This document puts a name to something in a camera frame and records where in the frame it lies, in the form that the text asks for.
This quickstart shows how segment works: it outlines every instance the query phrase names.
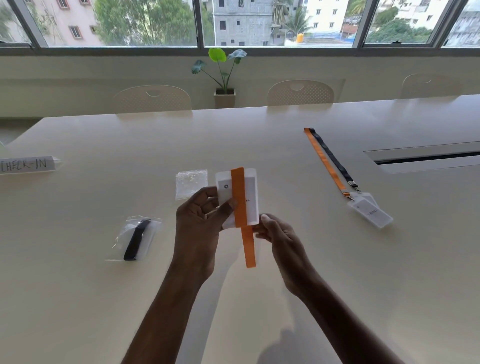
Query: hand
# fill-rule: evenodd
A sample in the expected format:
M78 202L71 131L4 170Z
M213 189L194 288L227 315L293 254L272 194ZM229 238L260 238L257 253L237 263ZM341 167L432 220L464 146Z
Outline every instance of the hand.
M230 199L218 207L216 187L205 187L177 210L177 232L171 267L192 272L203 284L215 265L218 235L237 202Z
M287 289L301 298L301 288L319 277L293 228L271 214L263 214L253 232L257 238L272 243L273 256Z

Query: chair backrest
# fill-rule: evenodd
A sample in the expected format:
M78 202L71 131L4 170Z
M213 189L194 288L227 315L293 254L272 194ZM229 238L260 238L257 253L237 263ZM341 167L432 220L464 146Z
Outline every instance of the chair backrest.
M322 82L290 80L273 85L268 91L268 106L333 104L333 89Z
M416 73L408 76L402 85L400 98L459 96L462 84L441 74Z
M192 101L185 91L166 85L127 88L116 94L113 100L117 114L192 109Z

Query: plant pot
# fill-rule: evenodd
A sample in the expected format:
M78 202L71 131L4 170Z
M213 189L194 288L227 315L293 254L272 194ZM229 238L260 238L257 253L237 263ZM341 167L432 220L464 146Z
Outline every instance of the plant pot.
M235 107L235 98L237 95L235 94L234 89L228 89L227 95L222 95L221 92L223 90L221 88L216 89L216 92L213 94L215 98L215 108L216 109L230 109Z

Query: white table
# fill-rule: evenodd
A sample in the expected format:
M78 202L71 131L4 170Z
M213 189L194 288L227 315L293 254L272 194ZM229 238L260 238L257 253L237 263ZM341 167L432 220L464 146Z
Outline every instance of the white table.
M480 167L388 174L364 151L476 142L480 96L333 106L44 119L11 157L53 173L0 176L0 362L119 363L173 252L175 174L257 168L260 208L290 222L338 294L407 361L480 357ZM391 214L347 208L303 127L314 127ZM125 219L159 217L145 261L111 263ZM246 269L237 229L195 302L178 363L339 363L284 288L268 243Z

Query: orange strap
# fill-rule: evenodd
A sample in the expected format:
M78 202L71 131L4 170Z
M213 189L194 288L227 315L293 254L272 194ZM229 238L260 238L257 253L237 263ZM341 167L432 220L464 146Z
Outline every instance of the orange strap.
M247 268L254 268L255 245L253 243L253 230L247 225L247 199L245 197L245 169L243 167L231 170L232 174L232 192L233 198L238 202L235 209L235 226L241 228L243 239L243 250L245 252L245 261Z
M315 139L315 137L312 135L312 132L310 131L310 129L305 128L304 131L305 131L305 134L308 137L308 140L310 140L310 143L312 144L313 148L315 149L315 152L317 152L318 156L320 157L320 159L324 163L325 167L327 168L328 173L330 173L330 176L332 176L332 178L333 178L336 186L340 190L340 192L343 193L343 196L350 198L350 192L348 192L348 190L346 189L346 187L344 186L344 184L342 183L342 181L338 177L338 174L335 172L335 169L332 167L332 165L328 161L327 157L324 154L324 151L318 145L318 142Z

